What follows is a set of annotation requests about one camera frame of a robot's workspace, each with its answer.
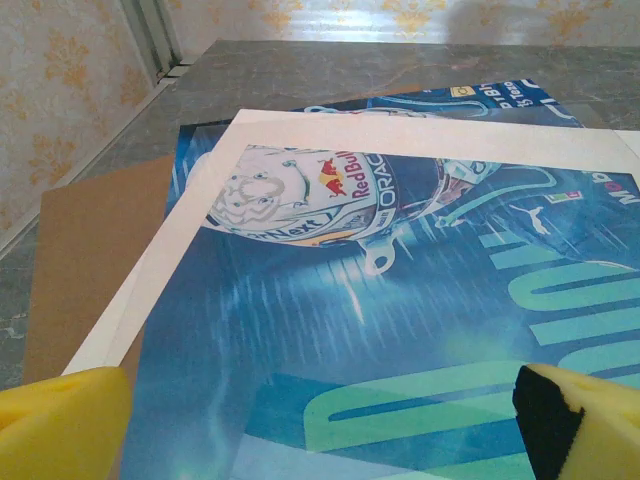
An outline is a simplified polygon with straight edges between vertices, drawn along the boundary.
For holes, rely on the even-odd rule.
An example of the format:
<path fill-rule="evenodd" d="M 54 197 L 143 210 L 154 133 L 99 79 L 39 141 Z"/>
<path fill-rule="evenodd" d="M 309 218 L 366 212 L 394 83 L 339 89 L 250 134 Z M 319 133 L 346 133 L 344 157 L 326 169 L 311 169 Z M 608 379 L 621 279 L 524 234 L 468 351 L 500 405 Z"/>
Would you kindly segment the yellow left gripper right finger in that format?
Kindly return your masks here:
<path fill-rule="evenodd" d="M 520 368 L 512 402 L 537 479 L 637 479 L 639 391 L 544 364 Z"/>

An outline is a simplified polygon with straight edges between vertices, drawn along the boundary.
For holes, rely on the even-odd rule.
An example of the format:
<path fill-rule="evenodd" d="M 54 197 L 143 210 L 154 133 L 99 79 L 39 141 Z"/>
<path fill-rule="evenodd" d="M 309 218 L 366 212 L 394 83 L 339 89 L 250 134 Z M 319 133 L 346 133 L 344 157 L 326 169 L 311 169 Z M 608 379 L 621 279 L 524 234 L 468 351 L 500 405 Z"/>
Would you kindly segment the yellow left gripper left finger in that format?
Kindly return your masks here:
<path fill-rule="evenodd" d="M 106 479 L 131 416 L 120 367 L 100 367 L 1 392 L 3 479 Z"/>

